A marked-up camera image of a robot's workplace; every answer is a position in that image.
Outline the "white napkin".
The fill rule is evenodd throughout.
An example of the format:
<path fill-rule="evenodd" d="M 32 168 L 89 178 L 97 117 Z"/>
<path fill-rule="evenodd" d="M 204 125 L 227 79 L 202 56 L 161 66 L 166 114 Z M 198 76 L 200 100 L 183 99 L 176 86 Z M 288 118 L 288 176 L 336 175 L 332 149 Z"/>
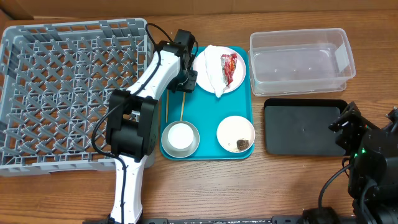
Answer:
<path fill-rule="evenodd" d="M 206 73 L 217 98 L 220 98 L 228 86 L 221 62 L 221 49 L 209 45 L 204 50 Z"/>

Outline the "large white plate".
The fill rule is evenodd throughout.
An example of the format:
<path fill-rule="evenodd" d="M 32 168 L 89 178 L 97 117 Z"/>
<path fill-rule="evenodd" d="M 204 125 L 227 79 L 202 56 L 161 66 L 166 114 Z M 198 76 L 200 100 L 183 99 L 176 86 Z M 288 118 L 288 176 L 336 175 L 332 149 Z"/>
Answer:
<path fill-rule="evenodd" d="M 221 54 L 236 53 L 238 56 L 236 69 L 233 74 L 233 82 L 229 86 L 227 86 L 227 88 L 224 90 L 223 94 L 225 94 L 237 89 L 244 81 L 246 76 L 246 64 L 243 59 L 243 56 L 245 56 L 246 54 L 245 52 L 243 52 L 243 54 L 240 54 L 237 50 L 234 50 L 231 47 L 222 47 L 222 46 L 217 46 L 217 47 L 221 49 L 222 51 Z M 215 93 L 206 73 L 205 56 L 203 53 L 205 49 L 206 48 L 204 48 L 202 52 L 199 53 L 198 57 L 195 58 L 193 62 L 193 69 L 198 72 L 197 84 L 207 92 Z"/>

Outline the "red snack wrapper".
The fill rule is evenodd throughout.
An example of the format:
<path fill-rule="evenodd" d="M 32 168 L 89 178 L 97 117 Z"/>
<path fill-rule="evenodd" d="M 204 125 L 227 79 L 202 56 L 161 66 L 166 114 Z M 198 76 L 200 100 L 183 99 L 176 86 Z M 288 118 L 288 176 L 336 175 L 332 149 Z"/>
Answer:
<path fill-rule="evenodd" d="M 237 59 L 238 56 L 236 53 L 221 55 L 221 68 L 226 86 L 229 86 L 233 82 L 233 74 L 236 69 Z"/>

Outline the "white cup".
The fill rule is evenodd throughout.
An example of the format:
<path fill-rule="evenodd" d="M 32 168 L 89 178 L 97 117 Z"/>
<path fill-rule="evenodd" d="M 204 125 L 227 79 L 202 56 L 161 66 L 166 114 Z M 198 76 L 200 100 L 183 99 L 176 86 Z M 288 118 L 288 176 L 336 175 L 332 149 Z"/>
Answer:
<path fill-rule="evenodd" d="M 184 151 L 192 144 L 194 133 L 189 125 L 176 123 L 169 129 L 167 138 L 173 148 L 178 151 Z"/>

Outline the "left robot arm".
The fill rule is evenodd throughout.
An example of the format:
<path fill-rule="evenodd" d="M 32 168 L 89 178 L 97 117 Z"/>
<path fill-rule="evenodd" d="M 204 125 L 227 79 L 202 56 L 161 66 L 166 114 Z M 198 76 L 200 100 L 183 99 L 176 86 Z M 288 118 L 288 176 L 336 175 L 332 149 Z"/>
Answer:
<path fill-rule="evenodd" d="M 144 167 L 158 137 L 159 99 L 166 89 L 191 93 L 197 72 L 192 63 L 197 56 L 196 40 L 161 41 L 150 65 L 127 90 L 114 90 L 109 98 L 106 143 L 116 166 L 113 223 L 138 223 Z"/>

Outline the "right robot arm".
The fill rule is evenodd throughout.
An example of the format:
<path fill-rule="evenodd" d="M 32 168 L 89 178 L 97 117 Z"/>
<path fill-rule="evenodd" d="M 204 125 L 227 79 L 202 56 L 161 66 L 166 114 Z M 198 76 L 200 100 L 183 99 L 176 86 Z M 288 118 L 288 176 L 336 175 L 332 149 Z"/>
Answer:
<path fill-rule="evenodd" d="M 345 223 L 331 207 L 322 205 L 327 187 L 344 172 L 353 198 L 353 223 L 397 223 L 397 108 L 386 116 L 389 124 L 379 128 L 351 102 L 330 124 L 329 129 L 339 133 L 336 143 L 346 151 L 348 164 L 325 183 L 317 208 L 305 210 L 299 223 Z"/>

